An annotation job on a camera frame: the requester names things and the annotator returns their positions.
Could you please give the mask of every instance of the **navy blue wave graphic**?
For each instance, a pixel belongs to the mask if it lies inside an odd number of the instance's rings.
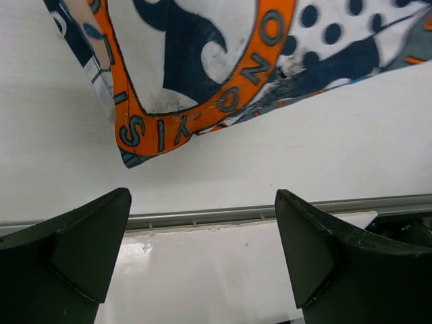
[[[210,20],[185,11],[174,0],[133,2],[142,20],[153,28],[166,32],[163,87],[182,93],[198,104],[209,100],[221,85],[210,79],[205,72],[201,52],[212,41],[227,52],[221,31]]]

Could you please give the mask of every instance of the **dark object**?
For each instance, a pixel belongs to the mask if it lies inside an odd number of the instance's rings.
[[[287,190],[277,192],[275,208],[306,324],[430,322],[432,249],[355,227]]]
[[[119,188],[0,242],[4,324],[93,324],[128,221]]]

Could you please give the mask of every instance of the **white surface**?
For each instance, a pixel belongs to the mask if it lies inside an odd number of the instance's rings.
[[[366,227],[377,214],[339,216]],[[127,235],[95,324],[276,324],[301,316],[272,221]]]
[[[0,1],[0,219],[43,219],[118,186],[133,213],[432,192],[429,75],[412,67],[193,139],[127,170],[42,0]]]

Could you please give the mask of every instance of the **metal rail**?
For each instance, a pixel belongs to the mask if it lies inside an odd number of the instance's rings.
[[[382,198],[313,202],[312,205],[327,213],[355,213],[376,211],[381,220],[397,219],[401,215],[432,215],[432,194],[393,196]],[[162,227],[194,227],[218,223],[244,223],[275,218],[273,205],[186,211],[180,213],[153,213],[130,215],[127,230],[153,230]],[[0,236],[39,223],[36,221],[2,222]]]

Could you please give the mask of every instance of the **patterned fabric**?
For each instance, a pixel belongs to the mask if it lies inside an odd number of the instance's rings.
[[[432,58],[432,0],[44,0],[126,167]]]

